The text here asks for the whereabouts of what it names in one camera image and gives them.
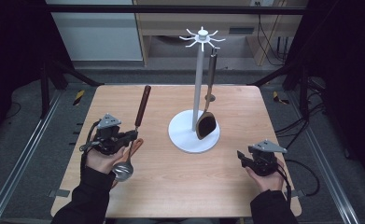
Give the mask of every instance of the handheld controller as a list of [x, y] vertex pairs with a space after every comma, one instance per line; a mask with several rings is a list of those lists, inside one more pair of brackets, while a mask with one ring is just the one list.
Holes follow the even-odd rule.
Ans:
[[237, 157], [240, 159], [243, 167], [251, 168], [255, 174], [260, 176], [270, 175], [277, 171], [278, 162], [274, 155], [275, 152], [288, 152], [285, 148], [282, 148], [267, 139], [253, 146], [248, 146], [248, 151], [252, 154], [253, 160], [247, 158], [238, 150]]

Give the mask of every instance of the sleeve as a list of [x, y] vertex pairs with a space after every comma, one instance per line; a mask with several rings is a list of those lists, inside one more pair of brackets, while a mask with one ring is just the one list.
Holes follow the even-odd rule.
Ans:
[[258, 195], [251, 202], [251, 212], [255, 224], [298, 223], [280, 190], [266, 190]]
[[51, 223], [102, 224], [114, 179], [113, 175], [86, 167], [80, 184], [72, 192], [71, 202], [56, 213]]

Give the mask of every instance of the spoon handle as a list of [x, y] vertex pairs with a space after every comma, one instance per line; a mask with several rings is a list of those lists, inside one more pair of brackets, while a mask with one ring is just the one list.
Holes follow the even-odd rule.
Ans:
[[205, 109], [208, 110], [209, 102], [211, 98], [212, 86], [214, 85], [215, 69], [217, 67], [217, 49], [212, 49], [211, 56], [209, 57], [209, 68], [208, 68], [208, 90], [206, 95]]
[[147, 99], [149, 98], [151, 89], [152, 88], [149, 85], [146, 85], [144, 89], [144, 93], [142, 94], [142, 99], [141, 99], [141, 105], [139, 106], [138, 114], [136, 115], [135, 129], [141, 126], [142, 117], [144, 117], [145, 108], [147, 107]]

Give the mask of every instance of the white mug tree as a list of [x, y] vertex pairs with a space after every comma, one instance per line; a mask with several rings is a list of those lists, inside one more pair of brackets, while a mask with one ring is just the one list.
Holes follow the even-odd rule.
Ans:
[[197, 53], [194, 105], [193, 110], [182, 111], [173, 117], [168, 127], [168, 133], [171, 141], [178, 148], [189, 153], [201, 153], [213, 147], [220, 136], [218, 123], [216, 129], [204, 139], [200, 140], [196, 135], [196, 123], [199, 118], [199, 112], [201, 114], [203, 113], [203, 111], [199, 111], [199, 105], [203, 79], [204, 44], [209, 44], [213, 49], [219, 49], [219, 47], [213, 45], [211, 41], [220, 42], [225, 39], [212, 38], [211, 36], [215, 35], [218, 31], [215, 31], [210, 35], [203, 27], [198, 34], [192, 33], [189, 29], [187, 29], [187, 31], [192, 37], [180, 36], [180, 38], [183, 40], [194, 40], [194, 42], [186, 46], [186, 48], [190, 48], [197, 43], [201, 44]]

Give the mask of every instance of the white pole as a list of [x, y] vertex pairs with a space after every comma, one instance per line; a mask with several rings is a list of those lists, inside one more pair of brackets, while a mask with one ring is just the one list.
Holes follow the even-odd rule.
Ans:
[[202, 79], [203, 79], [203, 62], [204, 62], [204, 51], [199, 45], [199, 51], [197, 53], [197, 65], [196, 65], [196, 87], [194, 89], [194, 106], [193, 106], [193, 120], [191, 123], [191, 130], [196, 132], [196, 123], [199, 114], [200, 106], [200, 94], [202, 91]]

